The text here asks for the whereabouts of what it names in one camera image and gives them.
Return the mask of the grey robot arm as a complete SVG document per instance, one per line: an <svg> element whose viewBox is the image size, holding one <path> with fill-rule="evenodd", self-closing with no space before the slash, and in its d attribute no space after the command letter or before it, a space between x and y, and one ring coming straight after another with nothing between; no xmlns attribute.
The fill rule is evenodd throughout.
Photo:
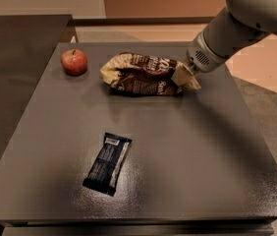
<svg viewBox="0 0 277 236"><path fill-rule="evenodd" d="M241 49L277 35L277 0L226 0L225 7L191 42L191 69L209 73Z"/></svg>

